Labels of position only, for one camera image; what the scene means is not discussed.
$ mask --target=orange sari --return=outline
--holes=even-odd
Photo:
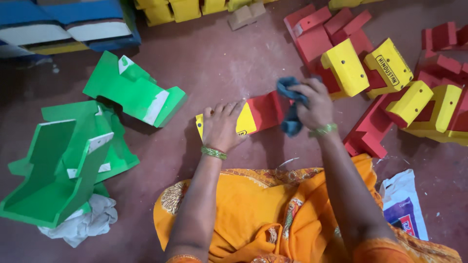
[[[376,203],[377,176],[372,158],[352,158]],[[154,226],[165,249],[189,180],[167,188],[154,205]],[[422,241],[394,228],[399,244],[369,240],[348,256],[328,199],[322,168],[294,171],[228,169],[221,171],[209,261],[213,263],[314,262],[461,262],[448,247]],[[179,256],[172,263],[197,262]]]

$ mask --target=woman's left hand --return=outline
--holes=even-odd
[[[237,135],[235,129],[237,118],[246,103],[245,98],[228,104],[218,103],[211,114],[211,107],[203,111],[203,144],[223,152],[243,142],[247,135]]]

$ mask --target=green bangle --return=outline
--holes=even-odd
[[[335,123],[327,124],[323,127],[309,131],[309,138],[320,137],[332,131],[336,131],[337,125]]]
[[[207,155],[210,155],[210,156],[213,156],[213,157],[217,157],[217,158],[220,158],[222,160],[227,159],[227,155],[224,152],[222,152],[221,150],[218,150],[218,149],[208,148],[208,147],[203,145],[201,151],[204,154],[207,154]]]

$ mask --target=blue cloth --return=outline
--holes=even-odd
[[[294,77],[280,78],[276,83],[278,93],[284,97],[294,100],[294,103],[289,108],[285,119],[281,123],[281,130],[283,130],[288,137],[296,136],[302,129],[302,122],[297,117],[297,103],[300,102],[306,107],[308,106],[307,97],[297,91],[289,90],[288,87],[299,85],[300,82]]]

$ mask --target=floor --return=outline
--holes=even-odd
[[[152,28],[141,19],[143,44],[114,53],[131,57],[161,87],[179,86],[188,101],[162,129],[124,116],[125,140],[141,163],[105,182],[119,213],[109,233],[88,238],[73,249],[63,240],[42,235],[33,225],[0,218],[0,255],[5,262],[158,262],[162,251],[152,207],[164,188],[190,178],[197,166],[201,141],[194,116],[208,105],[272,91],[278,77],[303,77],[303,64],[283,18],[309,2],[270,3],[266,17],[235,32],[228,27],[227,12]],[[325,3],[314,1],[316,7]],[[373,19],[364,30],[374,45],[390,37],[412,68],[421,49],[421,29],[452,20],[468,23],[464,0],[386,0],[353,12],[366,8]],[[40,108],[88,100],[81,91],[99,57],[93,51],[80,51],[57,55],[52,63],[30,69],[0,67],[0,199],[22,181],[9,173],[7,164],[26,155],[36,124],[43,121]],[[53,65],[58,73],[52,72]],[[370,103],[361,95],[335,102],[342,137]],[[374,162],[379,181],[414,169],[430,240],[468,258],[463,249],[468,242],[468,148],[417,138],[396,128],[382,144],[388,155]],[[287,169],[322,165],[317,143],[305,132],[290,139],[278,128],[251,136],[229,157],[224,168],[276,168],[296,157]]]

